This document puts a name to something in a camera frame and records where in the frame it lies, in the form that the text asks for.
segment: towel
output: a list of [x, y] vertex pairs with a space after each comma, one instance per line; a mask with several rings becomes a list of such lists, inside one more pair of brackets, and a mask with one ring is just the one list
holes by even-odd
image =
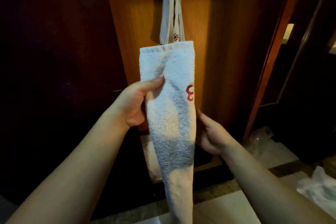
[[185, 41], [181, 0], [163, 0], [160, 43]]
[[165, 76], [145, 105], [170, 213], [182, 224], [193, 222], [194, 67], [192, 41], [140, 49], [141, 81]]

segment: white strap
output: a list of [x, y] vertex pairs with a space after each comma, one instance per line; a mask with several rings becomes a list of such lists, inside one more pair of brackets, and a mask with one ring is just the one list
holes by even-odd
[[180, 41], [185, 41], [181, 0], [163, 0], [160, 43], [171, 44]]

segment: red embroidered logo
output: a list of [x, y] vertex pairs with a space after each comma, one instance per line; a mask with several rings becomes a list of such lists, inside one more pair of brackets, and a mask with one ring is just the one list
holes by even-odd
[[194, 100], [194, 96], [193, 96], [193, 94], [194, 94], [194, 92], [193, 91], [190, 91], [190, 88], [191, 87], [193, 87], [193, 85], [192, 84], [190, 84], [190, 85], [188, 85], [187, 86], [187, 93], [188, 93], [188, 100], [191, 102], [192, 100]]

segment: person's right hand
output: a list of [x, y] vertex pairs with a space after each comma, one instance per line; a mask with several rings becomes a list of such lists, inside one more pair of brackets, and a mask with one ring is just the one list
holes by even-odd
[[198, 144], [206, 152], [213, 155], [222, 155], [225, 148], [239, 144], [221, 124], [210, 119], [199, 109], [197, 110], [197, 116], [204, 124], [204, 131]]

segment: white plastic bag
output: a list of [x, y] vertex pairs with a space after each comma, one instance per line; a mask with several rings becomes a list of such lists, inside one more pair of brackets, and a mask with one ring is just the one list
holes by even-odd
[[316, 167], [311, 179], [298, 182], [296, 190], [336, 219], [336, 180]]

